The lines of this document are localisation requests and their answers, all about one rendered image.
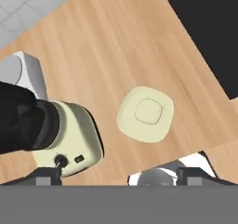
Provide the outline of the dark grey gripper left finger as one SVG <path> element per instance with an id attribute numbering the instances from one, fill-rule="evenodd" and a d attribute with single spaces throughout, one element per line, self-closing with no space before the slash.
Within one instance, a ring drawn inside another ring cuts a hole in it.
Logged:
<path id="1" fill-rule="evenodd" d="M 21 186 L 61 186 L 61 169 L 56 167 L 40 167 L 36 168 L 26 177 L 10 180 L 5 183 L 9 185 Z"/>

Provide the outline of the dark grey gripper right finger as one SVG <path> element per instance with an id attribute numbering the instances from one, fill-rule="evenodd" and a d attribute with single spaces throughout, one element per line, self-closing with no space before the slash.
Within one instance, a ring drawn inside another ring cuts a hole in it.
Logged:
<path id="1" fill-rule="evenodd" d="M 177 176 L 178 186 L 235 186 L 235 183 L 212 177 L 198 167 L 180 167 Z"/>

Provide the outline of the cream blender lid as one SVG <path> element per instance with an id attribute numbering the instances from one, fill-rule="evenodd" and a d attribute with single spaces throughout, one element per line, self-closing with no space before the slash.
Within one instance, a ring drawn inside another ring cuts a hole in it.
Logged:
<path id="1" fill-rule="evenodd" d="M 137 86 L 123 99 L 116 122 L 126 136 L 145 143 L 157 143 L 167 135 L 173 115 L 172 98 L 154 88 Z"/>

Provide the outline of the grey toaster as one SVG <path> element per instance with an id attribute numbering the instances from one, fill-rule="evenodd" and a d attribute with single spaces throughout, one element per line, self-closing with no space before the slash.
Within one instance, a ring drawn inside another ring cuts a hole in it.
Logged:
<path id="1" fill-rule="evenodd" d="M 48 100 L 40 61 L 26 52 L 17 51 L 0 59 L 0 81 L 28 88 L 38 99 Z"/>

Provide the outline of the black hob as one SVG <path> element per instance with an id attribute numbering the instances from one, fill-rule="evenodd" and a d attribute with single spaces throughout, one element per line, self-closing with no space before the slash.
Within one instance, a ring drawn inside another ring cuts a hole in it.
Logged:
<path id="1" fill-rule="evenodd" d="M 230 99 L 238 98 L 238 0 L 167 0 Z"/>

